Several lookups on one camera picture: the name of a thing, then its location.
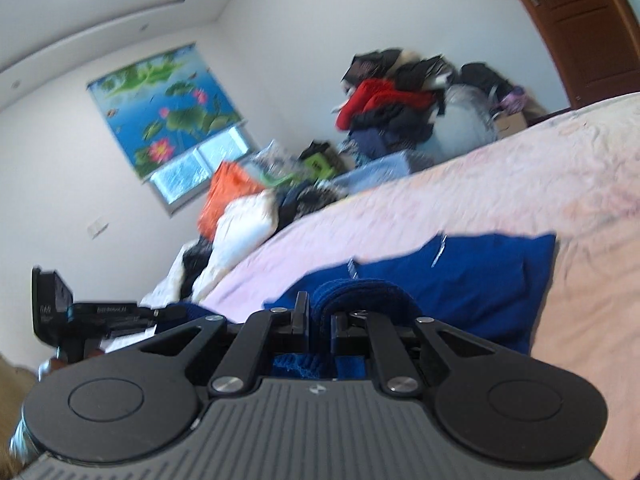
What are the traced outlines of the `blue knit sweater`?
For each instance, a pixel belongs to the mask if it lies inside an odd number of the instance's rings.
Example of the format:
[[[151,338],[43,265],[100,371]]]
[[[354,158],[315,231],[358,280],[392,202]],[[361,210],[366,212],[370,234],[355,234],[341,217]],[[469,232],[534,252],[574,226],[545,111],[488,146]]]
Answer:
[[[270,373],[297,379],[358,379],[359,356],[332,356],[331,318],[368,310],[398,326],[427,316],[510,350],[529,354],[555,259],[556,237],[437,234],[415,252],[372,262],[348,260],[303,275],[264,309],[310,301],[310,349],[276,356]]]

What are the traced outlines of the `white cream pillow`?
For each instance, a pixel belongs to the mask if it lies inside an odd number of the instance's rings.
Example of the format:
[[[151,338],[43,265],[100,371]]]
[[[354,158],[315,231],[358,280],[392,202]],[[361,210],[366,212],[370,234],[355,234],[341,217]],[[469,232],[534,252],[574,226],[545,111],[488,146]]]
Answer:
[[[231,202],[219,218],[206,268],[195,280],[191,300],[203,301],[241,261],[276,232],[277,194],[265,190]]]

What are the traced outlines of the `orange plastic bag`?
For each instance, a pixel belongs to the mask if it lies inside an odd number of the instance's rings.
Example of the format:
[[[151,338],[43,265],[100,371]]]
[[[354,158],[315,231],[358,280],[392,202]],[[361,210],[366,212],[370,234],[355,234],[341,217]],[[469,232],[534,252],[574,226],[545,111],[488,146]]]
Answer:
[[[238,198],[259,194],[264,189],[237,162],[222,162],[210,181],[206,201],[198,217],[201,237],[213,240],[217,222],[227,206]]]

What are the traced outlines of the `leopard print fuzzy item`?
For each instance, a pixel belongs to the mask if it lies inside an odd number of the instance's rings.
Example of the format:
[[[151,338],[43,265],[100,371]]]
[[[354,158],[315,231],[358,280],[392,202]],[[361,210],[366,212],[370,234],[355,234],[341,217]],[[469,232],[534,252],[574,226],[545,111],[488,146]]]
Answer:
[[[314,185],[307,186],[295,197],[294,219],[313,214],[326,206],[344,200],[348,196],[346,188],[335,185],[329,181],[320,181]]]

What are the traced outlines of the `light blue fleece blanket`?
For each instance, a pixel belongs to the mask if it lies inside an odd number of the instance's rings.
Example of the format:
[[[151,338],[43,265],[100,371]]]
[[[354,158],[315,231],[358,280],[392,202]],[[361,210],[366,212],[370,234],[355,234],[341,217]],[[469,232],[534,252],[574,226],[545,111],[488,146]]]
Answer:
[[[433,165],[434,160],[422,152],[402,151],[367,162],[332,179],[331,183],[352,195],[409,177]]]

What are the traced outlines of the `green plastic basket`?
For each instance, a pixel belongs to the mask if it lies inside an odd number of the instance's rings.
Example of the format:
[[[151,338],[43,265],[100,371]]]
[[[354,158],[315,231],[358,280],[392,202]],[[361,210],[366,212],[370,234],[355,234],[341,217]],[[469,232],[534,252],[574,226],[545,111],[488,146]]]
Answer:
[[[262,170],[262,182],[273,188],[303,181],[330,180],[337,176],[337,170],[320,154],[314,154],[305,160],[288,155],[267,154],[256,156],[255,162]]]

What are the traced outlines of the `lotus print roller blind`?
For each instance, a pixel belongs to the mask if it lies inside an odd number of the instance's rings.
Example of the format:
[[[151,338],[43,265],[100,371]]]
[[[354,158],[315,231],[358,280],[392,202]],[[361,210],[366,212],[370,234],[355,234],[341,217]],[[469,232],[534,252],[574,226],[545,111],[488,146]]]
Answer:
[[[195,44],[114,70],[88,91],[142,180],[242,122]]]

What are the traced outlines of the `pink floral bed sheet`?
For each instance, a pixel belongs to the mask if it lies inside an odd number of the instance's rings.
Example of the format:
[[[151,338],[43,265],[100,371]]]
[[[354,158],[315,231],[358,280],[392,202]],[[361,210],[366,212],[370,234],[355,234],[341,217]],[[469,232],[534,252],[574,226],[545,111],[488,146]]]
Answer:
[[[593,458],[639,470],[639,98],[607,100],[356,194],[294,221],[206,297],[244,321],[305,273],[374,261],[434,235],[555,232],[534,356],[588,379],[608,404]]]

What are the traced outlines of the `clear plastic bag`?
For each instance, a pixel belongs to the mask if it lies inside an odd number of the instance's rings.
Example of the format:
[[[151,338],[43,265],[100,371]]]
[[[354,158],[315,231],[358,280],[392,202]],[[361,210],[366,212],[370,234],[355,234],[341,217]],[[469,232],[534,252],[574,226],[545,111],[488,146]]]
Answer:
[[[480,90],[454,84],[445,92],[445,113],[435,116],[430,147],[438,164],[498,141],[491,102]]]

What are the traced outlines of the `cardboard box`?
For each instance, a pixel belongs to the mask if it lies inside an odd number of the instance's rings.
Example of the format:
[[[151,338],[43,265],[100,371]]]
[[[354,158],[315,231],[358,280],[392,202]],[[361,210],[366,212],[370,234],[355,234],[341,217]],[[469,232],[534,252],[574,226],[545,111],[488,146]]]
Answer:
[[[500,140],[514,136],[528,128],[526,118],[522,112],[515,114],[500,113],[494,117],[494,124]]]

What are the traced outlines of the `red garment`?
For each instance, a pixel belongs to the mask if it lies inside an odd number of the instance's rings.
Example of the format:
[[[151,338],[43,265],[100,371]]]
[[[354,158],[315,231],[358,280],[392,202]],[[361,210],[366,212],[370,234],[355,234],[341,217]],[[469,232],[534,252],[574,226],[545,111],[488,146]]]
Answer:
[[[400,91],[393,81],[370,78],[364,80],[337,112],[335,127],[347,131],[352,120],[359,114],[378,110],[386,105],[407,105],[414,110],[427,110],[436,102],[431,91]]]

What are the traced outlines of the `purple cloth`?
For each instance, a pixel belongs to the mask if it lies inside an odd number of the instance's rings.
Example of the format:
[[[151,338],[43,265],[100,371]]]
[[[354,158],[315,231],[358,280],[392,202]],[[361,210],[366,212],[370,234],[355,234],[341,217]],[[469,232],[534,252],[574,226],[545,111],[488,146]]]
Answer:
[[[514,86],[500,101],[501,109],[508,115],[521,113],[528,103],[526,90],[520,86]]]

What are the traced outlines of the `brown wooden door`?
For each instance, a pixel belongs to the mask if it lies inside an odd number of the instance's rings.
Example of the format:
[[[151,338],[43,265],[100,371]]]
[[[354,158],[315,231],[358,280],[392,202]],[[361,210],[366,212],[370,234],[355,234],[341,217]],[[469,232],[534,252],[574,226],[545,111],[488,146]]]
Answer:
[[[521,0],[581,108],[639,90],[639,24],[628,0]]]

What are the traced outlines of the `white wall switch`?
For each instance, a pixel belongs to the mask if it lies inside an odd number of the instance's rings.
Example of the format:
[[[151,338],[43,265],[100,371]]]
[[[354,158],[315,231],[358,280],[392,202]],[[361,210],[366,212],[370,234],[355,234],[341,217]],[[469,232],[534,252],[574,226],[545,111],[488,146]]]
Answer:
[[[87,226],[87,232],[89,237],[92,240],[95,240],[98,236],[100,236],[102,233],[106,231],[109,225],[110,224],[102,217],[97,218],[96,220],[93,220],[93,222],[91,222]]]

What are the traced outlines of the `window with white frame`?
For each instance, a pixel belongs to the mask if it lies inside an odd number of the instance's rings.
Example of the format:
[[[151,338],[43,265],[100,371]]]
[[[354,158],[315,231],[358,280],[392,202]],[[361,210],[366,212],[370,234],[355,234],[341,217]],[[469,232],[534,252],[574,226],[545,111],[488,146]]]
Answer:
[[[164,211],[173,216],[208,190],[223,162],[240,162],[254,151],[256,144],[244,125],[235,125],[160,167],[148,177],[148,182]]]

